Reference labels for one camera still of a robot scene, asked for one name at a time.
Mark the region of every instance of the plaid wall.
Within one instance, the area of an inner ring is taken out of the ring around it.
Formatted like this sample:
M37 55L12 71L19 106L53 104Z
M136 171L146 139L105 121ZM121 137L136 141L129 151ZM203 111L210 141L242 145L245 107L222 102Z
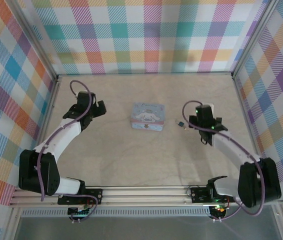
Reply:
M230 71L268 0L18 0L59 74Z
M19 155L36 142L53 81L10 9L0 0L0 234Z
M236 82L263 157L276 161L283 197L283 0Z

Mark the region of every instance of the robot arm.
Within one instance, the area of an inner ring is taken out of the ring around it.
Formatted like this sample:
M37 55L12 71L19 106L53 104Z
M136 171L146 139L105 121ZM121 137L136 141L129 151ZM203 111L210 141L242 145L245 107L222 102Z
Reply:
M262 187L257 167L247 155L248 151L234 143L236 141L228 129L222 125L222 118L213 117L211 106L200 105L196 107L196 116L189 116L189 122L199 127L202 143L221 151L239 170L239 179L221 176L208 181L207 188L211 199L220 196L239 198L248 208L259 204L262 198ZM271 158L263 159L254 153L250 155L261 168L265 185L265 202L279 199L282 193L275 162Z
M81 91L77 95L77 103L74 104L68 112L62 117L62 121L58 128L40 145L33 150L24 150L19 158L19 179L18 185L23 190L41 193L40 181L37 173L37 160L43 147L46 147L40 159L40 172L42 175L45 195L52 196L54 194L80 194L81 188L85 183L81 180L60 177L57 161L68 144L85 130L93 118L99 117L106 113L103 101L96 102L96 96L91 93L91 99L94 101L89 111L80 118L88 108L89 94ZM49 145L46 144L48 139L54 135Z

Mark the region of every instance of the metal corner post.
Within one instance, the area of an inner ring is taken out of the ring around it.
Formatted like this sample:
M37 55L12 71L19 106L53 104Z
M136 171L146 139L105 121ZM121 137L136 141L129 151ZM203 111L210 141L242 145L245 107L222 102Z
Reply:
M240 109L241 109L243 118L245 120L246 128L248 130L248 134L249 134L251 145L252 145L253 150L255 151L255 153L258 154L258 155L261 155L261 151L258 148L257 141L256 141L256 139L254 137L254 134L253 134L253 132L254 132L253 126L249 122L249 116L248 116L247 111L245 111L245 107L244 107L244 104L243 104L244 100L243 100L243 98L242 98L242 96L240 94L240 90L239 90L239 88L237 86L236 81L233 81L233 84L234 84L234 87L235 87L235 92L237 94L237 99L239 101Z
M256 43L258 42L258 40L260 39L268 21L270 20L273 12L275 11L278 3L281 0L269 0L267 6L265 7L260 19L258 20L257 24L256 24L256 28L253 32L253 34L251 35L246 47L243 50L242 55L240 56L234 70L233 70L233 74L232 77L234 80L236 80L239 72L241 71L242 67L244 66L244 64L246 63L246 60L248 59L250 53L252 52L254 46L256 45Z
M33 31L33 28L30 26L29 22L25 18L24 14L23 14L23 10L21 9L19 4L17 3L17 0L5 0L5 2L9 6L12 14L16 18L19 25L21 26L22 31L24 32L24 34L28 38L30 44L34 48L34 50L37 53L40 61L42 62L42 64L44 65L44 67L46 68L46 70L48 71L50 76L55 81L57 81L58 74L54 70L52 63L50 62L47 54L45 53L43 47L41 46L41 44L38 40L38 38L36 37L36 35Z
M51 96L50 96L50 100L49 103L47 105L47 110L44 116L44 120L42 123L42 126L40 128L40 133L38 135L37 138L37 144L40 144L41 142L43 142L45 140L46 137L46 133L47 133L47 129L48 126L50 124L51 118L52 118L52 114L53 114L53 110L55 107L55 102L57 99L57 95L58 95L58 91L60 89L61 86L61 78L58 78L56 82L53 83L53 88L51 91Z

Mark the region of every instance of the small blue object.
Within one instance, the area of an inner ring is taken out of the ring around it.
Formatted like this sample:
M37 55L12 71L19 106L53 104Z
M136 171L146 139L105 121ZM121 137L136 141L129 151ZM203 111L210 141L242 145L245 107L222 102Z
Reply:
M184 124L182 121L180 121L180 122L178 123L178 125L181 126L181 127L183 127L185 124Z
M161 131L165 120L165 106L162 104L136 102L130 116L133 129Z

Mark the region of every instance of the wire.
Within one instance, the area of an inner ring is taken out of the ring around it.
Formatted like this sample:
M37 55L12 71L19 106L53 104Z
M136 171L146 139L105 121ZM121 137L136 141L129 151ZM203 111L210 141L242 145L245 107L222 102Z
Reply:
M76 195L76 194L63 194L63 195L64 195L64 196L67 196L67 197L92 198L92 199L95 200L95 206L94 206L94 208L87 214L87 216L85 216L85 217L82 218L81 220L79 220L79 219L78 219L78 220L75 220L75 219L73 218L74 213L72 213L72 214L70 215L70 219L72 220L73 223L81 223L81 222L85 221L86 219L88 219L88 217L89 217L90 215L92 215L92 214L95 212L95 210L96 210L96 208L97 208L98 199L97 199L97 197L95 197L95 196L93 196L93 195Z
M87 109L83 112L83 114L81 114L79 117L77 117L76 119L70 121L69 123L66 123L65 125L61 126L60 128L58 128L56 131L54 131L50 137L48 138L48 140L44 143L44 145L42 146L40 152L39 152L39 155L38 155L38 158L37 158L37 174L38 174L38 180L39 180L39 185L40 185L40 192L41 192L41 198L40 198L40 201L44 201L45 199L45 188L44 188L44 182L43 182L43 177L42 177L42 172L41 172L41 159L42 159L42 155L45 151L45 149L48 147L48 145L50 144L50 142L57 136L57 134L67 128L68 126L70 126L71 124L77 122L79 119L81 119L82 117L84 117L88 111L90 110L91 108L91 105L92 105L92 94L90 92L90 90L88 89L88 87L82 83L81 81L78 81L78 80L72 80L69 84L70 86L70 90L71 92L75 94L74 90L73 90L73 87L72 87L72 84L73 83L79 83L81 84L85 89L86 91L88 92L88 97L89 97L89 104L88 104L88 107Z
M89 209L91 209L93 206L94 206L94 203L92 203L92 205L91 205L91 204L90 204L90 199L88 198L88 199L87 199L87 207L88 207Z
M229 207L230 207L230 197L227 196L227 207L226 207L226 209L228 209Z
M265 203L265 180L264 180L264 175L263 175L262 169L261 169L260 165L258 164L257 160L256 160L240 143L238 143L238 142L237 142L236 140L234 140L233 138L231 138L231 137L229 137L229 136L227 136L227 135L225 135L225 134L223 134L223 133L221 133L221 132L219 132L219 131L215 131L215 130L212 130L212 129L209 129L209 128L203 128L203 127L195 126L194 124L190 123L190 122L188 121L188 119L186 118L186 116L185 116L185 107L186 107L188 104L190 104L190 103L198 103L198 104L200 104L200 105L203 105L200 101L197 101L197 100L190 100L190 101L188 101L188 102L186 102L186 103L184 104L184 106L182 107L181 113L182 113L182 117L185 119L186 123L188 123L189 126L193 127L193 128L196 129L196 130L200 130L200 131L204 131L204 132L208 132L208 133L219 134L219 135L221 135L221 136L227 138L229 141L231 141L233 144L235 144L240 150L242 150L242 151L255 163L256 168L257 168L257 171L258 171L258 174L259 174L259 176L260 176L260 183L261 183L261 202L260 202L260 206L259 206L258 210L257 210L256 212L254 212L254 213L249 212L248 210L246 210L246 209L242 206L243 203L237 202L236 199L234 198L235 202L239 205L238 209L237 209L233 214L231 214L231 215L228 216L228 217L224 217L223 219L228 219L228 218L234 216L236 213L238 213L238 211L239 211L240 209L242 209L245 213L247 213L247 214L249 214L249 215L251 215L251 216L253 216L253 217L258 216L258 215L262 212L263 207L264 207L264 203Z

